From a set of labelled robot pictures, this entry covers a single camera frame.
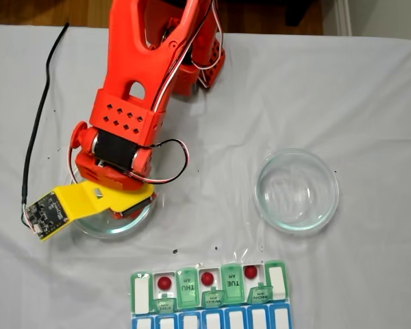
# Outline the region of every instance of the black cable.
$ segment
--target black cable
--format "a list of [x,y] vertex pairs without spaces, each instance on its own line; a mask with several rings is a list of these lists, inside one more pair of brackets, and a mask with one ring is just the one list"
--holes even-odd
[[27,146],[27,152],[26,152],[26,159],[25,159],[25,166],[23,169],[23,184],[21,186],[21,204],[26,204],[27,202],[27,181],[29,178],[29,165],[30,165],[30,158],[32,156],[32,150],[34,149],[34,143],[35,143],[35,138],[36,138],[36,133],[38,132],[38,126],[40,125],[40,119],[41,119],[41,113],[42,113],[42,108],[44,107],[44,103],[46,102],[47,98],[47,93],[49,91],[50,87],[50,61],[53,57],[53,54],[55,53],[56,47],[58,46],[58,43],[60,43],[62,36],[64,35],[65,31],[69,27],[69,23],[67,22],[64,27],[62,28],[60,34],[55,40],[55,43],[52,46],[52,49],[50,50],[49,56],[47,57],[46,61],[46,84],[44,87],[44,90],[42,92],[40,104],[38,105],[38,110],[36,112],[35,116],[35,122],[34,122],[34,127],[32,128],[32,134],[30,136],[29,140],[29,145]]
[[176,142],[176,143],[180,144],[182,149],[183,149],[184,157],[185,157],[183,168],[181,169],[181,171],[177,175],[173,176],[172,178],[168,178],[168,179],[165,179],[165,180],[154,180],[154,179],[151,179],[151,178],[142,177],[142,176],[137,175],[136,173],[133,173],[131,171],[118,170],[116,167],[113,167],[113,168],[116,169],[117,171],[123,173],[124,175],[128,176],[129,178],[134,178],[136,180],[140,180],[142,183],[145,183],[145,184],[163,185],[163,184],[173,182],[179,176],[181,176],[181,174],[186,170],[186,168],[189,164],[189,152],[187,150],[187,146],[182,141],[180,141],[179,139],[175,139],[175,138],[166,139],[165,141],[162,141],[160,143],[152,144],[151,146],[149,146],[149,148],[160,147],[163,144],[166,144],[168,142]]

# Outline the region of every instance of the white label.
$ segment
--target white label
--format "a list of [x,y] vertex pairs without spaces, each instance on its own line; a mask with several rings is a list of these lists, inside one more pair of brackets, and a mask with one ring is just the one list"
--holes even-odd
[[265,310],[253,310],[253,329],[267,329]]
[[151,324],[151,319],[138,319],[137,329],[152,329]]
[[286,298],[286,290],[282,268],[270,267],[269,278],[271,279],[271,286],[273,286],[273,299],[284,300]]
[[196,315],[183,317],[183,329],[198,329],[198,317]]
[[160,329],[174,329],[174,327],[175,325],[172,317],[167,317],[166,319],[160,320]]
[[241,310],[237,312],[230,312],[229,318],[230,318],[230,328],[228,329],[239,329],[239,328],[245,329],[244,316]]
[[149,313],[149,276],[134,280],[134,311],[136,314]]
[[278,308],[274,310],[275,329],[289,329],[288,309]]
[[207,329],[221,329],[221,319],[218,313],[207,314],[205,322],[207,322]]

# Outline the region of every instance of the wooden floor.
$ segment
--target wooden floor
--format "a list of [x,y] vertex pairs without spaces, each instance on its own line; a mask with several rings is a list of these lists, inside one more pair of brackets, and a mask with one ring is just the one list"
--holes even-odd
[[[0,24],[107,27],[112,0],[0,0]],[[323,34],[321,0],[314,0],[298,27],[285,25],[279,1],[218,0],[225,32]]]

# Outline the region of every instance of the circuit board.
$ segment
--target circuit board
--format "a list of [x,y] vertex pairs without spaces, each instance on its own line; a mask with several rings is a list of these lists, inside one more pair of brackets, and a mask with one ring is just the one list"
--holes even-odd
[[69,219],[58,197],[50,192],[27,208],[27,216],[41,240],[63,228]]

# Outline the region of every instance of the red robot arm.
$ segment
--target red robot arm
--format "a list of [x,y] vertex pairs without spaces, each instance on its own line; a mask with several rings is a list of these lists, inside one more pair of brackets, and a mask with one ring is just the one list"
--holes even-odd
[[[189,96],[197,83],[211,86],[225,53],[215,38],[214,0],[114,0],[110,11],[108,69],[90,116],[71,138],[81,147],[81,176],[106,187],[135,190],[151,169],[151,145],[172,92]],[[145,90],[130,94],[133,84]]]

